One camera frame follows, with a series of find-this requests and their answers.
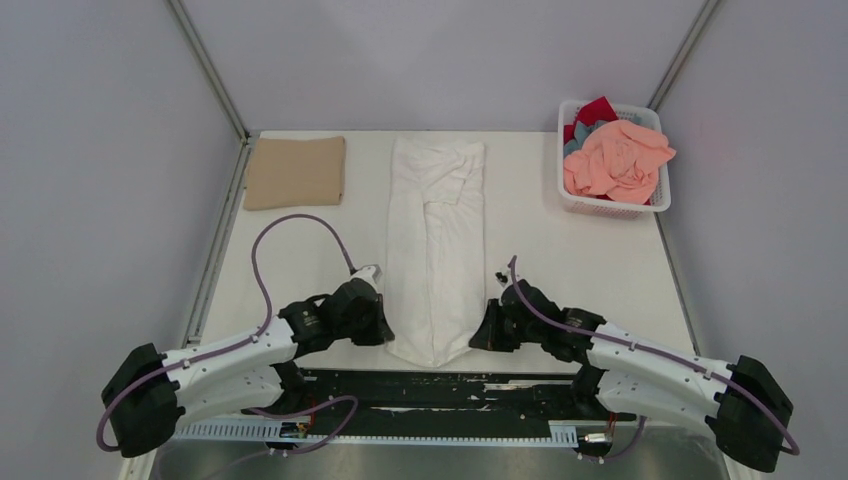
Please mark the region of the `white t shirt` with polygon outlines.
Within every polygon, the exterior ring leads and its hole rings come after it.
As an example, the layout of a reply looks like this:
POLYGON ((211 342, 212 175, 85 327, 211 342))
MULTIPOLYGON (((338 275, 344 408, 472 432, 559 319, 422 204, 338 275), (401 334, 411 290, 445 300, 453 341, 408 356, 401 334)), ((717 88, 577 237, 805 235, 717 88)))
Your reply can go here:
POLYGON ((469 349, 486 309, 486 148, 399 138, 390 167, 385 315, 388 350, 440 367, 469 349))

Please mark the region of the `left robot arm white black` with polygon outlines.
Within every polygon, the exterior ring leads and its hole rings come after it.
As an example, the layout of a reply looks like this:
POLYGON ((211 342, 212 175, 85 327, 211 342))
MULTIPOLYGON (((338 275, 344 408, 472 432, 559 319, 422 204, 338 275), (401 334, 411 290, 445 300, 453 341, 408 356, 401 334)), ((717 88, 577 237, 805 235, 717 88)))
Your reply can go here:
POLYGON ((267 407, 295 413, 306 399, 295 360, 341 340, 377 346, 393 338, 375 281, 360 273, 329 295, 290 304, 252 332, 166 352, 141 345, 101 392, 98 445, 133 458, 218 415, 267 407))

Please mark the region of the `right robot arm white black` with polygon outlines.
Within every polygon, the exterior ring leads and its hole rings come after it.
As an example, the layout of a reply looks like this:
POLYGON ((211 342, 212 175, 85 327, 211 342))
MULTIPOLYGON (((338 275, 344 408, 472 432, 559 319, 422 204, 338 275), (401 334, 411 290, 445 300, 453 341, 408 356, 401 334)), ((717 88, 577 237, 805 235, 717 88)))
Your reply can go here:
POLYGON ((469 345, 512 352, 525 343, 579 364, 570 393, 584 417, 606 410, 683 427, 763 473, 775 471, 781 453, 797 450, 787 437, 794 406, 755 358, 726 362, 672 352, 598 314, 560 308, 520 280, 489 300, 469 345))

